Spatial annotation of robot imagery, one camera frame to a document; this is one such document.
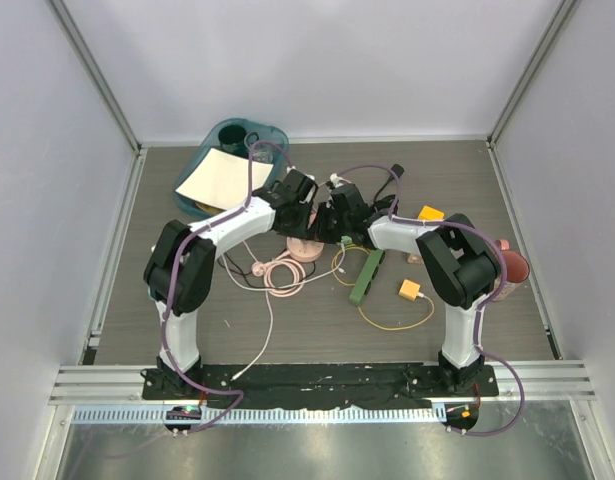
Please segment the round pink power socket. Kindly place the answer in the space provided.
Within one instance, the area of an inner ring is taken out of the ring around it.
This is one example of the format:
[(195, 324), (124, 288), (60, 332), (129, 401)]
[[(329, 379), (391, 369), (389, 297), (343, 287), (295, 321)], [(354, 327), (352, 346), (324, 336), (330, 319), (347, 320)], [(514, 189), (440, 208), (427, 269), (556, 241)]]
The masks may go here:
[(300, 263), (311, 263), (321, 257), (324, 244), (313, 240), (288, 237), (286, 239), (286, 248), (293, 260)]

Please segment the green power strip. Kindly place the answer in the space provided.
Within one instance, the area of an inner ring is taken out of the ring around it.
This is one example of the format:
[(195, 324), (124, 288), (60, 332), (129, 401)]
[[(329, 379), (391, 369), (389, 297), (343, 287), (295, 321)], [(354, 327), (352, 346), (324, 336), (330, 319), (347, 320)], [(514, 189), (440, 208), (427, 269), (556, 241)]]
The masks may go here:
[(385, 258), (384, 250), (373, 250), (367, 257), (365, 264), (349, 294), (348, 300), (354, 306), (361, 306), (368, 295), (372, 282)]

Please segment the pink cube socket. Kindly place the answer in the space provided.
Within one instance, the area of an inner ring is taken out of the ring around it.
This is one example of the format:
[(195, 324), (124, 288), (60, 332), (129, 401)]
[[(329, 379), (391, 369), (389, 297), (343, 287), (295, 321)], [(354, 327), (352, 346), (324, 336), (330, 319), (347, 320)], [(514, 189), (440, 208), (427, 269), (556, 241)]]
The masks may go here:
[(410, 264), (418, 264), (418, 265), (422, 265), (423, 264), (423, 259), (420, 255), (417, 254), (409, 254), (407, 257), (407, 262)]

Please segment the yellow cube socket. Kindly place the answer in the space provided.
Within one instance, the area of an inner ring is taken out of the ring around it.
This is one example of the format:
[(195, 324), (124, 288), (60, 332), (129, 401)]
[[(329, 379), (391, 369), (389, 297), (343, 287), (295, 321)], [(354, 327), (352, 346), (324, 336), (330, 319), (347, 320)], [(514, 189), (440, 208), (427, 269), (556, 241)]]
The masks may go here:
[(442, 221), (444, 218), (442, 211), (428, 205), (423, 206), (418, 214), (418, 219), (422, 221)]

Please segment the yellow charger plug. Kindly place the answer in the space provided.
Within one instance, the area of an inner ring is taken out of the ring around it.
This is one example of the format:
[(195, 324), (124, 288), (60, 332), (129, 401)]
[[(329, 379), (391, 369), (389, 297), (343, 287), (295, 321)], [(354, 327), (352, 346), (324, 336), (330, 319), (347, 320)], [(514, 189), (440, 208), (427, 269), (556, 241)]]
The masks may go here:
[(398, 295), (409, 301), (415, 301), (418, 298), (425, 297), (421, 292), (421, 285), (408, 279), (403, 280)]

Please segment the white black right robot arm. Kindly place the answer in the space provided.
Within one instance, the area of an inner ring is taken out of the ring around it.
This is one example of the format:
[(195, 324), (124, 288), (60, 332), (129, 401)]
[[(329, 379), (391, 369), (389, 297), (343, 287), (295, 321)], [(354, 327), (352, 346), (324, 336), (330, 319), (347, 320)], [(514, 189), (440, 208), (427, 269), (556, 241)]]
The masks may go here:
[(438, 380), (452, 395), (476, 383), (486, 354), (481, 342), (485, 307), (506, 272), (500, 249), (463, 214), (438, 220), (408, 219), (397, 214), (396, 194), (371, 204), (359, 189), (344, 183), (319, 204), (309, 226), (312, 239), (331, 243), (349, 236), (374, 250), (394, 250), (422, 257), (436, 295), (445, 304), (445, 338), (438, 353)]

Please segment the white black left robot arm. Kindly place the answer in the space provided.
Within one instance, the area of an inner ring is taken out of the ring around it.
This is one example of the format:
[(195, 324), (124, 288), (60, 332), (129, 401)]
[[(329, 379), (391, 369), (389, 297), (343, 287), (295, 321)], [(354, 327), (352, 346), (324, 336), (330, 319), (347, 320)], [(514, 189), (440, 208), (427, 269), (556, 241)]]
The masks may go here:
[(236, 207), (207, 220), (168, 222), (152, 249), (143, 273), (160, 320), (157, 368), (177, 398), (192, 397), (200, 385), (197, 312), (207, 298), (216, 259), (238, 244), (275, 231), (291, 236), (308, 229), (317, 183), (291, 168), (270, 187), (250, 188)]

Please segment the clear glass cup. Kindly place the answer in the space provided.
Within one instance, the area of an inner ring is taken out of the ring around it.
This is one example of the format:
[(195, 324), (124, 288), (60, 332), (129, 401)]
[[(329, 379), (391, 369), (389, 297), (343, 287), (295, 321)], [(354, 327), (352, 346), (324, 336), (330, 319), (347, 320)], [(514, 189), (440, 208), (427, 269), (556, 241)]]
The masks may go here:
[(244, 139), (247, 155), (255, 162), (271, 164), (273, 162), (273, 150), (264, 143), (257, 132), (249, 132)]

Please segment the white paper sheet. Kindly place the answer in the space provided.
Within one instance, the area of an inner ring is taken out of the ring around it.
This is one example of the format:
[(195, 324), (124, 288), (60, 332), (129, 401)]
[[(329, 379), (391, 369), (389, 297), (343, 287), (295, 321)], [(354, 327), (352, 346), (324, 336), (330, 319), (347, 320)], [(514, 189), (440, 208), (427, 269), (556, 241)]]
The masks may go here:
[(241, 205), (250, 189), (268, 179), (273, 165), (253, 162), (211, 148), (175, 192), (201, 204), (228, 210)]

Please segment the dark green mug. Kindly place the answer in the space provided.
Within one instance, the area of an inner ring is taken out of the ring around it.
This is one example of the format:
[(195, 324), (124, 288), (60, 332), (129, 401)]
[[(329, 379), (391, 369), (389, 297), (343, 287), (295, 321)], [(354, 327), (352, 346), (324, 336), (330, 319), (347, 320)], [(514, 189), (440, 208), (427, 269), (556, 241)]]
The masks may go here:
[(221, 149), (226, 153), (236, 156), (246, 155), (246, 135), (247, 130), (242, 125), (229, 124), (224, 126), (218, 132), (218, 140)]

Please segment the teal plastic tray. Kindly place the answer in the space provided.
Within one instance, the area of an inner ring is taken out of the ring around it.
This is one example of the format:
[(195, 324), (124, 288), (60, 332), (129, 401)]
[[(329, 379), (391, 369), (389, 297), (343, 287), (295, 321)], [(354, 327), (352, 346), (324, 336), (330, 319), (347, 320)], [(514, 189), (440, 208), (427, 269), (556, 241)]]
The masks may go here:
[(207, 218), (240, 205), (253, 187), (271, 185), (284, 168), (286, 134), (272, 125), (231, 118), (215, 125), (174, 183), (177, 207)]

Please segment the red pink cup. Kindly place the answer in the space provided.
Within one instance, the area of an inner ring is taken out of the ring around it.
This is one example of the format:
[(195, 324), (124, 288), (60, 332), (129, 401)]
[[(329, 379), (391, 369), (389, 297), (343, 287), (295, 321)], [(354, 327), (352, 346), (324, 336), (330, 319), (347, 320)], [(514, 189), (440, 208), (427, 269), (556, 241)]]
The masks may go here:
[(510, 248), (508, 240), (498, 239), (495, 244), (503, 254), (507, 269), (505, 285), (499, 294), (493, 298), (493, 302), (500, 302), (528, 279), (531, 270), (527, 260), (520, 253)]

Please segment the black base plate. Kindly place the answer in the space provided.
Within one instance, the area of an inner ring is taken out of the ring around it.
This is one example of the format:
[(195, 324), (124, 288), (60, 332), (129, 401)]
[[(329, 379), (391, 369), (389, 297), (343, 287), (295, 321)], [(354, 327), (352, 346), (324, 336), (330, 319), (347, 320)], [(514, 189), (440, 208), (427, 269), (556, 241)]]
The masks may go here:
[(495, 397), (494, 369), (484, 365), (471, 379), (457, 383), (436, 364), (342, 363), (257, 364), (234, 380), (237, 364), (193, 366), (187, 376), (210, 391), (189, 385), (170, 367), (159, 363), (141, 371), (145, 400), (206, 400), (225, 409), (243, 391), (239, 409), (333, 410), (357, 406), (369, 410), (418, 408), (435, 398)]

